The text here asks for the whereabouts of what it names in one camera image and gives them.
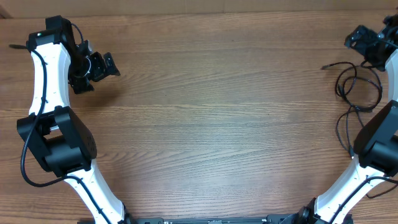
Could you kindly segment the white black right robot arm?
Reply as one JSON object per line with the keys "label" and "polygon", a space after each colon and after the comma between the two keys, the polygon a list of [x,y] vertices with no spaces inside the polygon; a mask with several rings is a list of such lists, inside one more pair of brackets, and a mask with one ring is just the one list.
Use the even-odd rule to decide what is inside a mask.
{"label": "white black right robot arm", "polygon": [[324,193],[282,223],[352,223],[350,210],[382,182],[396,184],[397,174],[397,16],[387,16],[384,28],[374,32],[365,26],[345,38],[345,46],[364,57],[360,68],[388,75],[388,104],[362,125],[348,152],[348,168]]}

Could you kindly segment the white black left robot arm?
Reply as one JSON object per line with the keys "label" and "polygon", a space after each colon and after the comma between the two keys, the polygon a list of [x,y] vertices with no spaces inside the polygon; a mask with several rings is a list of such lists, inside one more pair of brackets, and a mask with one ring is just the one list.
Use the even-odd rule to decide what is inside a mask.
{"label": "white black left robot arm", "polygon": [[[99,170],[95,139],[71,109],[68,91],[92,91],[93,82],[120,72],[110,53],[93,51],[89,40],[76,44],[73,31],[77,26],[68,19],[48,17],[45,25],[45,30],[29,34],[23,45],[33,59],[35,75],[29,115],[17,120],[17,132],[24,141],[22,177],[34,187],[66,182],[91,212],[93,223],[132,223]],[[28,151],[44,171],[57,178],[43,184],[30,180],[25,169]]]}

